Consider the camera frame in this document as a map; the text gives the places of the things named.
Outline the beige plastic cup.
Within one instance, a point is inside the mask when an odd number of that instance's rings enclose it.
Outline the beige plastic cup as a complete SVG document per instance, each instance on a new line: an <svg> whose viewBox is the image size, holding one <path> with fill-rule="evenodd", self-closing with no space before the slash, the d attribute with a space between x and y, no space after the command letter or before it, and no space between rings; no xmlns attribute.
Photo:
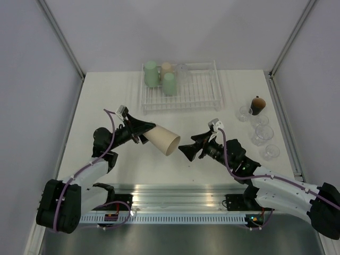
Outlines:
<svg viewBox="0 0 340 255"><path fill-rule="evenodd" d="M165 156L172 154L179 146L181 137L172 131L156 125L153 129L143 134Z"/></svg>

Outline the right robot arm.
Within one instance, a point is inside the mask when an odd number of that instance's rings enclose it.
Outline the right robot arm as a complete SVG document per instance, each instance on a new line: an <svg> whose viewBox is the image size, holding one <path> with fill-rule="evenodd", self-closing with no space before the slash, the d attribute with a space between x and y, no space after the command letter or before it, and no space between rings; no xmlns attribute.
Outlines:
<svg viewBox="0 0 340 255"><path fill-rule="evenodd" d="M277 174L246 156L237 139L218 144L208 131L192 136L193 144L179 146L189 161L197 153L209 156L227 168L240 184L247 185L243 205L254 210L269 208L298 217L320 234L339 240L339 191L329 183L321 186L296 181Z"/></svg>

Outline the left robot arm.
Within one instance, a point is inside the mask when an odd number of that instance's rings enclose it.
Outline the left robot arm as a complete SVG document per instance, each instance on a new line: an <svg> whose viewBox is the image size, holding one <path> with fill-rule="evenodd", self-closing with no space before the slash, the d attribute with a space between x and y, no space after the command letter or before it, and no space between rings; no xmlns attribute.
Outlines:
<svg viewBox="0 0 340 255"><path fill-rule="evenodd" d="M145 133L156 127L128 113L119 114L122 124L108 130L99 127L93 133L93 148L90 161L81 169L62 179L49 180L44 187L36 214L36 224L70 234L78 226L82 215L102 207L115 207L114 187L99 183L98 179L108 174L117 162L113 150L132 140L146 143Z"/></svg>

